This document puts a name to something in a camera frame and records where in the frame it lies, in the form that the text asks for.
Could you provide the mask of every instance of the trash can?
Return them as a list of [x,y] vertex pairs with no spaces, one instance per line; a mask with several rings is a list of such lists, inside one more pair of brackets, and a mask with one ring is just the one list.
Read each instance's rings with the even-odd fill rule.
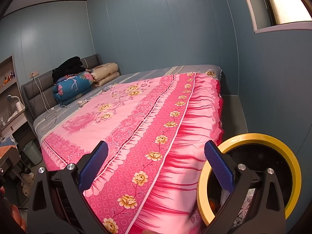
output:
[[34,164],[40,164],[42,161],[42,154],[39,151],[38,147],[35,145],[34,141],[30,141],[24,147],[23,152],[30,159],[30,161]]

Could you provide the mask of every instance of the blue rubber pad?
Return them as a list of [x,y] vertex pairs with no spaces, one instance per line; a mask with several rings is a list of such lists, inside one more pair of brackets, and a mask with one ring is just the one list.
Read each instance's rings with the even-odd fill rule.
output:
[[80,172],[78,189],[81,193],[91,187],[107,156],[108,146],[103,142]]
[[222,189],[228,190],[230,193],[234,191],[234,175],[227,164],[221,157],[221,152],[213,141],[205,143],[205,157],[211,168],[213,169],[216,178],[218,179]]

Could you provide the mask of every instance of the gray bed sheet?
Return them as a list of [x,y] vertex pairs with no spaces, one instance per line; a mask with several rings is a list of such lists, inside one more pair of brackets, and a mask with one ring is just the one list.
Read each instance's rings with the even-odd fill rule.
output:
[[187,72],[197,72],[197,73],[205,73],[208,70],[213,70],[216,74],[216,78],[220,80],[221,77],[221,68],[215,65],[187,65],[187,66],[177,66],[171,68],[161,68],[149,71],[143,71],[128,75],[121,75],[116,79],[104,84],[101,87],[95,88],[92,91],[88,92],[86,95],[82,96],[80,99],[75,100],[71,104],[67,105],[66,108],[60,107],[56,105],[52,107],[49,112],[44,112],[40,116],[38,116],[34,121],[34,128],[36,134],[38,136],[39,141],[49,133],[55,126],[65,120],[69,115],[71,115],[74,111],[78,110],[79,104],[78,102],[81,100],[89,99],[96,94],[98,94],[102,90],[108,90],[109,85],[113,85],[116,83],[131,83],[140,80],[157,78],[165,75],[172,74],[182,74]]

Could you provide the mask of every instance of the yellow ring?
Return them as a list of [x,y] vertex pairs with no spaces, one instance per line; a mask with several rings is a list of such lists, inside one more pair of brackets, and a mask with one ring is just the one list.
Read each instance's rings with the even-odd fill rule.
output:
[[[268,147],[273,148],[278,153],[280,153],[285,160],[287,161],[292,174],[292,191],[289,201],[285,207],[285,217],[286,219],[289,217],[291,212],[293,211],[301,190],[301,171],[297,158],[294,153],[288,148],[284,143],[280,140],[265,134],[257,134],[257,133],[249,133],[249,134],[241,134],[235,137],[232,137],[222,144],[218,146],[222,153],[226,153],[231,149],[243,145],[243,144],[262,144]],[[208,225],[211,223],[215,215],[213,214],[207,195],[207,183],[209,179],[209,175],[211,172],[211,166],[206,161],[202,172],[199,177],[199,182],[197,185],[197,204],[199,207],[200,215],[204,220],[205,224]]]

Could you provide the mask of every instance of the orange object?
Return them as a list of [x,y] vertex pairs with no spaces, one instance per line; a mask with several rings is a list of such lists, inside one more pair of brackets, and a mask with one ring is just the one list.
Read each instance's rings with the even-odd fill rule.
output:
[[210,208],[213,212],[216,212],[216,203],[214,203],[214,201],[212,200],[208,200],[209,201],[209,205],[210,205]]

